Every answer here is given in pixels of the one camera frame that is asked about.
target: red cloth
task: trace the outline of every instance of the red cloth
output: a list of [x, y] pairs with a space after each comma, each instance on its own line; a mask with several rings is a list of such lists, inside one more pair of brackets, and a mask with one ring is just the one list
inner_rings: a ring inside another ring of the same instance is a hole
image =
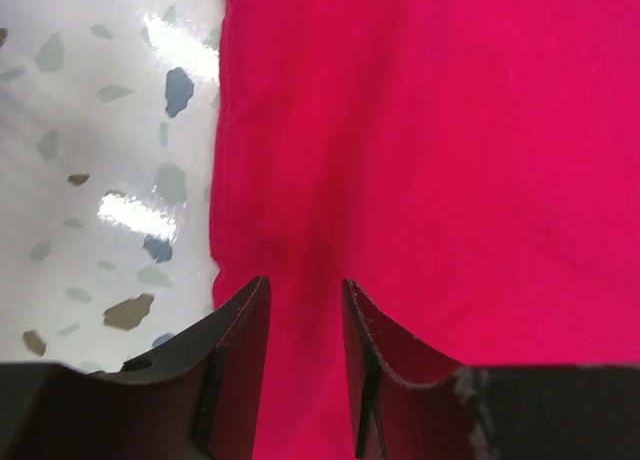
[[349, 459], [339, 280], [471, 363], [638, 361], [640, 0], [227, 0], [211, 232], [258, 460]]

